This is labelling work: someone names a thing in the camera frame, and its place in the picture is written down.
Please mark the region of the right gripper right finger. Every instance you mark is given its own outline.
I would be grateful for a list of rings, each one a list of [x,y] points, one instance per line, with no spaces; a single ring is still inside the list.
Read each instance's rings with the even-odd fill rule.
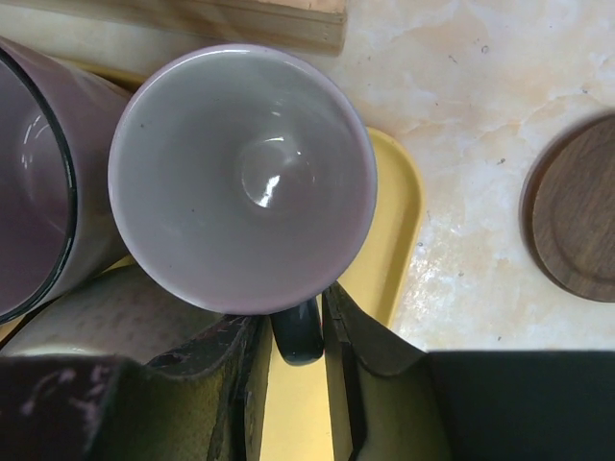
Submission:
[[[322,297],[337,460],[610,460],[608,351],[423,352]]]

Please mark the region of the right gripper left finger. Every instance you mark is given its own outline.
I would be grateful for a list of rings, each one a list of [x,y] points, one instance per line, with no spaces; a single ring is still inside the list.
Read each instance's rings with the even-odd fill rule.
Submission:
[[[140,364],[1,361],[5,460],[257,460],[271,352],[263,317],[226,316]]]

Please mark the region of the large white mug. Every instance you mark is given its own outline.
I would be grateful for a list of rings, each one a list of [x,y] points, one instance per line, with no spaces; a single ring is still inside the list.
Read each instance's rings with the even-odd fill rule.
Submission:
[[[2,347],[3,356],[119,354],[147,363],[221,319],[185,303],[136,265],[83,284],[50,303]]]

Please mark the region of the grey blue mug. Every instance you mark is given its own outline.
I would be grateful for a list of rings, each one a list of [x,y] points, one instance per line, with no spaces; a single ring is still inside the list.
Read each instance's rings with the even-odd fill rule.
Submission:
[[[122,239],[162,288],[268,316],[289,364],[322,356],[316,299],[356,259],[378,190],[370,136],[328,77],[249,44],[172,61],[126,107],[108,186]]]

